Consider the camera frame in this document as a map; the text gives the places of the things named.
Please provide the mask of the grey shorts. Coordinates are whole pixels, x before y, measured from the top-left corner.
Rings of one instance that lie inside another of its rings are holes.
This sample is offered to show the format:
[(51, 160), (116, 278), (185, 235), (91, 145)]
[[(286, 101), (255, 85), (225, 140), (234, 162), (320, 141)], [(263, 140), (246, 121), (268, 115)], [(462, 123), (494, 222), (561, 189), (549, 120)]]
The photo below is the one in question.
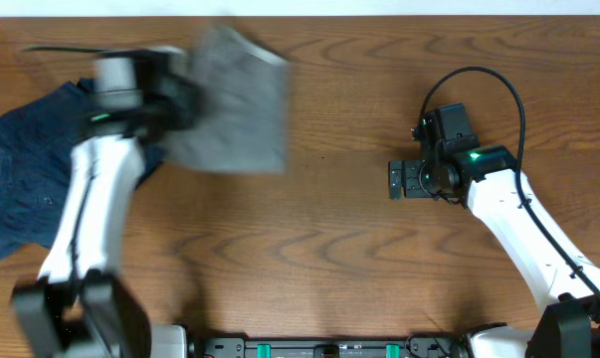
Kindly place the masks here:
[(237, 29), (217, 25), (193, 52), (201, 115), (162, 141), (165, 160), (216, 173), (280, 174), (287, 166), (291, 63)]

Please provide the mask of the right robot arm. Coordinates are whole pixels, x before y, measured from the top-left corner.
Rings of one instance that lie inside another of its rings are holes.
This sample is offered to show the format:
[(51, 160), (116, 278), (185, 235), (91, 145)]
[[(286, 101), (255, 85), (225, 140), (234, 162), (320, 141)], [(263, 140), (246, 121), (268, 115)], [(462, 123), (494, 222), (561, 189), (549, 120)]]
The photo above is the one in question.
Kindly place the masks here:
[(494, 234), (529, 287), (532, 330), (487, 324), (449, 357), (600, 357), (600, 268), (566, 236), (503, 145), (482, 146), (465, 107), (425, 113), (412, 130), (421, 156), (388, 164), (389, 196), (461, 205)]

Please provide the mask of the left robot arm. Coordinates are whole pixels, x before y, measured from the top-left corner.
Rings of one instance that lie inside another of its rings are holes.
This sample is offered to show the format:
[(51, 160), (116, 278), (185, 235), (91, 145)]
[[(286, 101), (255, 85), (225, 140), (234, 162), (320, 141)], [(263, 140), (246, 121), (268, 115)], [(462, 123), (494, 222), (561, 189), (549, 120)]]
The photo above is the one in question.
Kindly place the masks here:
[(122, 233), (144, 149), (189, 129), (201, 90), (176, 47), (101, 50), (80, 116), (72, 176), (54, 244), (11, 302), (37, 357), (186, 357), (181, 325), (153, 325), (119, 277)]

